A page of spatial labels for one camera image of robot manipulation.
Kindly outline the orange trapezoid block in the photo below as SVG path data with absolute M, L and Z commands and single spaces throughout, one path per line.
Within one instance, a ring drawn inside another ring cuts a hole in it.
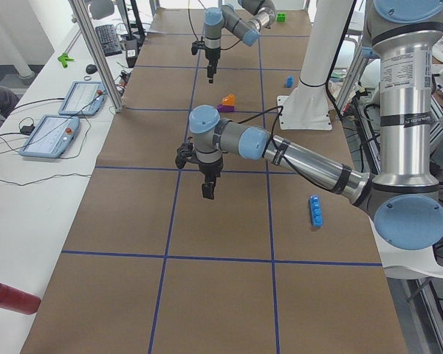
M 227 96 L 222 98 L 221 104 L 223 106 L 235 107 L 236 106 L 236 96 L 234 94 L 228 94 Z

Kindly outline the purple trapezoid block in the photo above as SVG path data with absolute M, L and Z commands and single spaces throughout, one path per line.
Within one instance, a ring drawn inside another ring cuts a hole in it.
M 218 110 L 218 112 L 234 112 L 235 111 L 235 106 L 234 105 L 222 105 L 222 104 L 218 104 L 216 106 L 216 109 Z

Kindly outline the small blue block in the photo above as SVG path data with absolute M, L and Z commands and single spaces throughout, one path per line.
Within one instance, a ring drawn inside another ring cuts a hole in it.
M 293 86 L 293 83 L 294 83 L 293 76 L 288 76 L 285 80 L 284 87 L 291 88 Z

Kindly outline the green block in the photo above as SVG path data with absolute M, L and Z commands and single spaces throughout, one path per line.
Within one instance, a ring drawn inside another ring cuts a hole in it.
M 284 23 L 286 21 L 286 13 L 277 13 L 276 21 L 279 23 Z

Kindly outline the black keyboard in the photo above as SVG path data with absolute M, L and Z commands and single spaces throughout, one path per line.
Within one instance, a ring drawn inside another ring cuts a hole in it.
M 116 33 L 115 25 L 104 24 L 95 27 L 97 39 L 103 50 L 103 54 L 108 57 L 119 55 L 122 52 L 120 41 Z

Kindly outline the long blue block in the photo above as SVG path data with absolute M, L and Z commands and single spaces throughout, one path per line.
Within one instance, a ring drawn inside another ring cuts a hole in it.
M 320 197 L 318 195 L 311 195 L 309 197 L 309 211 L 310 211 L 311 225 L 313 227 L 322 227 L 323 211 L 320 202 Z

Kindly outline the black computer mouse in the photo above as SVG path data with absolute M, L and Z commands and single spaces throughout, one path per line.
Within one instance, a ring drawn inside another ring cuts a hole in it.
M 94 64 L 89 64 L 86 66 L 86 73 L 87 74 L 94 74 L 97 71 L 97 67 Z

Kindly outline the far teach pendant tablet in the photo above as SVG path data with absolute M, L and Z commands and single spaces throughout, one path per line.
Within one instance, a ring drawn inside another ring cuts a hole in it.
M 58 111 L 60 115 L 94 116 L 104 104 L 106 90 L 101 82 L 75 81 Z

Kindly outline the teach pendant tablet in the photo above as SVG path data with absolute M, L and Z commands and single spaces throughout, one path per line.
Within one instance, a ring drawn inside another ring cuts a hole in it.
M 72 143 L 79 128 L 79 117 L 45 115 L 18 153 L 26 157 L 56 159 Z
M 104 104 L 106 90 L 101 82 L 75 81 L 58 111 L 60 115 L 94 116 Z

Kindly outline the green plastic clamp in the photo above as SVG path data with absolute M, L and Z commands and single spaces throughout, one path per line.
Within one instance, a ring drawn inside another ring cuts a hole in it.
M 69 63 L 74 62 L 75 60 L 71 58 L 66 52 L 63 52 L 60 56 L 58 56 L 58 61 L 61 63 L 62 67 L 66 69 Z

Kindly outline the near teach pendant tablet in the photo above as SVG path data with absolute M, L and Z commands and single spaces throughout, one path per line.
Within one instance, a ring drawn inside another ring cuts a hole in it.
M 72 143 L 79 128 L 79 117 L 45 115 L 18 153 L 26 157 L 56 159 Z

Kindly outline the white paper sheet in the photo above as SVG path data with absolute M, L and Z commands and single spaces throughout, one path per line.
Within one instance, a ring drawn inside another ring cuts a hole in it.
M 385 242 L 376 231 L 373 221 L 369 221 L 386 277 L 400 280 L 425 277 L 443 279 L 443 266 L 436 262 L 431 247 L 415 251 L 398 249 Z

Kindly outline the red cardboard tube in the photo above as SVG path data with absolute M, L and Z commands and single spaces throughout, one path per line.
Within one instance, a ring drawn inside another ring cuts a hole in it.
M 31 315 L 37 312 L 40 304 L 38 296 L 0 283 L 0 308 Z

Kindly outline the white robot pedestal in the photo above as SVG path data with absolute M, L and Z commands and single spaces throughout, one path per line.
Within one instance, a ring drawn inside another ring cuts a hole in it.
M 281 103 L 282 130 L 330 131 L 326 88 L 338 47 L 343 42 L 355 2 L 319 1 L 298 86 Z

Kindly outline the aluminium frame post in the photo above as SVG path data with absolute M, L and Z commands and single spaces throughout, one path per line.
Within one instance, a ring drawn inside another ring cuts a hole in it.
M 100 79 L 105 86 L 108 98 L 111 99 L 112 105 L 117 113 L 121 112 L 123 108 L 123 102 L 119 91 L 117 90 L 116 83 L 111 74 L 109 65 L 107 64 L 106 57 L 101 48 L 100 42 L 97 38 L 95 29 L 93 27 L 92 20 L 89 17 L 89 11 L 85 5 L 84 0 L 69 0 L 72 12 L 77 19 L 77 23 L 80 27 L 80 31 L 86 42 L 86 46 L 90 55 L 97 67 L 97 71 L 100 75 Z

